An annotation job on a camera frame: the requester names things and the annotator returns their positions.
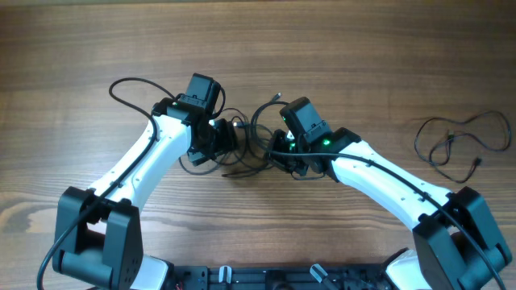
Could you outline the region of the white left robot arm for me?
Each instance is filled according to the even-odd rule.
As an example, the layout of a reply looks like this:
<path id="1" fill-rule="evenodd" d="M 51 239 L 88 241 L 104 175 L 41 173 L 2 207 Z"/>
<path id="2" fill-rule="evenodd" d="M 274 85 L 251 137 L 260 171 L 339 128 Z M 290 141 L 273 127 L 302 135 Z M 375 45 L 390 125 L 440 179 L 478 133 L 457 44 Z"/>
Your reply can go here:
<path id="1" fill-rule="evenodd" d="M 182 289 L 172 263 L 144 254 L 140 214 L 164 174 L 187 153 L 202 163 L 235 147 L 215 107 L 225 99 L 213 78 L 195 73 L 185 93 L 144 111 L 144 133 L 101 179 L 86 190 L 69 187 L 57 206 L 55 242 L 47 266 L 100 289 Z"/>

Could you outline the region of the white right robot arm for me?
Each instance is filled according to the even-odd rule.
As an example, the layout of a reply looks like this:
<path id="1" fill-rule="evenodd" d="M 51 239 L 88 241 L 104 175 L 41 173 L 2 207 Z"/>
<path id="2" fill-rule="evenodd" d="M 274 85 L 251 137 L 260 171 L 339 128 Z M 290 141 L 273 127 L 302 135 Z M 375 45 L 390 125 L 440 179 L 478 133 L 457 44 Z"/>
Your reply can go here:
<path id="1" fill-rule="evenodd" d="M 287 131 L 265 148 L 268 163 L 304 176 L 312 170 L 352 187 L 387 209 L 412 233 L 415 248 L 389 261 L 384 273 L 398 289 L 480 289 L 500 273 L 510 249 L 485 201 L 474 189 L 427 183 L 376 153 L 346 128 L 332 130 L 310 100 L 282 102 Z"/>

